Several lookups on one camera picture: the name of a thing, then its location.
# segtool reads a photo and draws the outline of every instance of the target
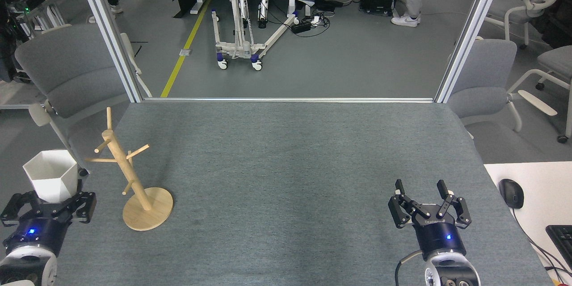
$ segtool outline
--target patient lift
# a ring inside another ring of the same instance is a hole
[[[248,2],[247,0],[229,0],[232,5],[232,15],[235,19],[235,42],[227,43],[220,41],[219,34],[219,17],[216,15],[216,11],[212,10],[212,19],[214,26],[214,45],[216,47],[217,62],[221,69],[227,68],[227,60],[223,55],[230,56],[231,59],[235,58],[245,58],[250,59],[252,67],[255,70],[262,69],[261,58],[270,49],[270,46],[278,40],[278,38],[286,31],[286,29],[294,24],[298,24],[295,13],[287,15],[286,21],[280,25],[278,30],[274,32],[268,40],[263,44],[257,44],[254,41],[254,36],[252,34],[252,23],[248,17]],[[261,0],[259,6],[259,27],[266,27],[266,14],[268,13],[268,0]],[[246,40],[246,32],[248,29],[249,40]]]

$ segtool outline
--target white sneaker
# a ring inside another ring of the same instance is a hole
[[[406,13],[401,17],[391,18],[391,23],[394,25],[404,25],[406,27],[417,27],[421,23],[421,16],[418,16],[415,19],[409,17],[409,14]]]
[[[112,13],[112,17],[113,17],[113,19],[117,19],[117,16],[115,15],[115,13]],[[89,17],[88,22],[89,23],[96,23],[96,17],[94,17],[94,16]]]
[[[123,12],[123,8],[121,8],[118,4],[117,5],[109,5],[109,7],[111,7],[112,13],[122,13]]]

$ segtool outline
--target wooden stand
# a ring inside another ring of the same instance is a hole
[[[123,171],[127,179],[127,186],[123,189],[122,194],[127,194],[130,188],[135,192],[135,195],[129,198],[123,207],[123,221],[128,227],[137,231],[147,231],[158,227],[167,220],[173,210],[173,197],[163,188],[144,189],[133,168],[133,157],[147,150],[149,145],[146,144],[134,152],[128,151],[125,154],[115,133],[113,133],[111,107],[107,108],[107,120],[108,129],[101,134],[104,142],[94,151],[99,153],[107,146],[113,154],[113,159],[86,158],[86,160],[90,162],[116,162]]]

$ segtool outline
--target black mouse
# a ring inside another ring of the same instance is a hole
[[[511,179],[502,179],[499,182],[499,191],[506,205],[514,209],[521,209],[525,203],[525,193],[521,186]]]

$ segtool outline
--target metal pole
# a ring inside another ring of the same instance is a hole
[[[119,73],[129,100],[131,103],[140,103],[143,99],[135,83],[135,77],[131,70],[132,67],[129,64],[127,51],[121,41],[119,29],[114,21],[107,0],[88,0],[88,3],[96,18],[97,25],[104,37],[105,44],[109,49],[109,54],[111,54],[113,63],[117,68],[117,72]]]
[[[468,53],[471,50],[472,43],[479,33],[480,26],[487,15],[488,8],[491,6],[492,0],[474,0],[472,8],[468,14],[467,21],[463,27],[457,46],[453,51],[445,76],[441,81],[437,95],[433,101],[436,103],[447,103],[451,91],[453,90],[459,73],[463,68]]]

